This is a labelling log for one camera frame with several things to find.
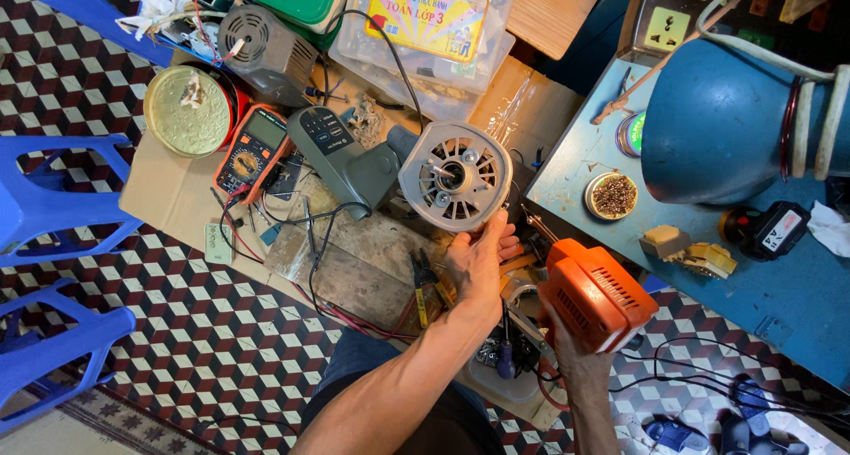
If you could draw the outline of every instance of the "metal motor casing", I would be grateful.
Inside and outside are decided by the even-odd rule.
[[[245,44],[227,58],[230,69],[273,101],[309,104],[304,89],[318,50],[260,5],[241,5],[228,12],[218,28],[218,52],[227,55],[239,39]]]
[[[429,165],[460,178],[437,177]],[[429,124],[398,172],[405,199],[422,218],[447,231],[472,231],[502,207],[514,167],[502,145],[460,122]]]

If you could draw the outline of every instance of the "white tissue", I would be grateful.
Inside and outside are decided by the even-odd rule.
[[[850,223],[838,211],[814,201],[808,230],[833,254],[850,258]]]
[[[141,40],[144,33],[155,22],[169,15],[182,14],[186,3],[189,0],[141,0],[141,10],[138,15],[132,17],[122,17],[116,19],[118,24],[126,33],[136,32],[136,40]],[[171,26],[171,22],[167,22],[160,30],[164,30]]]

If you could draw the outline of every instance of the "power outlet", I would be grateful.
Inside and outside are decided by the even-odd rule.
[[[649,20],[646,38],[643,44],[647,47],[672,51],[682,44],[688,31],[690,15],[676,12],[664,7],[656,7]]]

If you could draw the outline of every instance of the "checkered tile floor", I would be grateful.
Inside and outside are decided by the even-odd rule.
[[[111,1],[125,13],[138,5],[138,0]],[[144,128],[142,99],[157,67],[31,0],[0,0],[0,53],[0,135],[125,133],[138,144]],[[133,147],[122,149],[122,155],[132,162]],[[29,171],[45,156],[24,155],[19,163]],[[54,167],[68,170],[68,190],[122,186],[100,156],[85,149],[66,153]],[[98,228],[76,228],[75,233],[82,241],[102,237]],[[238,413],[281,419],[298,428],[299,414],[339,337],[338,324],[226,266],[207,265],[203,254],[147,225],[126,247],[120,255],[2,268],[0,297],[18,297],[58,277],[74,277],[79,284],[65,289],[69,297],[100,312],[125,305],[138,318],[138,330],[116,344],[107,362],[116,372],[109,384],[114,392],[187,430],[199,419]],[[642,356],[651,355],[664,340],[694,335],[734,344],[802,380],[812,378],[695,301],[678,293],[657,298],[661,312],[645,328],[648,342]],[[30,311],[26,323],[46,334],[73,327],[72,320],[50,308]],[[800,400],[813,396],[778,370],[715,343],[682,341],[663,354],[721,374],[750,374],[763,386],[786,390]],[[668,364],[661,368],[667,376],[696,372]],[[611,387],[646,377],[651,370],[650,362],[618,355]],[[717,447],[717,420],[729,407],[721,395],[675,382],[644,383],[610,399],[627,455],[670,452],[643,433],[641,425],[653,416],[677,417]],[[540,431],[500,407],[491,406],[488,412],[508,454],[576,450],[568,413]],[[769,418],[777,436],[800,438],[813,454],[843,453],[793,416],[771,413]],[[198,435],[237,453],[285,453],[295,441],[276,425],[224,425]]]

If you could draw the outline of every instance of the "blue plastic stool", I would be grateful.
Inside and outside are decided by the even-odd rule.
[[[126,48],[134,54],[147,58],[151,63],[168,66],[174,50],[162,45],[154,45],[150,38],[136,41],[133,34],[124,32],[116,19],[124,17],[121,12],[106,0],[39,0],[72,19],[97,31],[101,37]]]
[[[127,144],[122,135],[108,136],[0,136],[0,267],[28,265],[64,258],[79,258],[115,251],[115,247],[142,225],[118,207],[120,193],[61,191],[61,172],[49,171],[55,151],[30,174],[22,174],[16,159],[31,151],[92,148],[97,150],[122,181],[130,167],[114,145]],[[91,224],[122,223],[96,247],[72,243],[62,230]],[[54,234],[59,246],[20,248],[39,235]]]
[[[106,314],[97,314],[56,292],[72,279],[63,277],[51,287],[19,297],[0,305],[0,317],[12,314],[8,321],[6,337],[0,343],[0,407],[18,390],[36,384],[44,397],[35,404],[0,418],[0,434],[23,424],[38,414],[88,390],[94,384],[112,379],[114,374],[98,378],[109,354],[110,346],[136,328],[136,317],[126,307],[116,308]],[[17,335],[18,319],[24,306],[45,303],[77,319],[79,325],[49,339],[39,340],[36,332]],[[91,354],[89,366],[76,387],[67,387],[49,380],[47,375],[66,363]]]

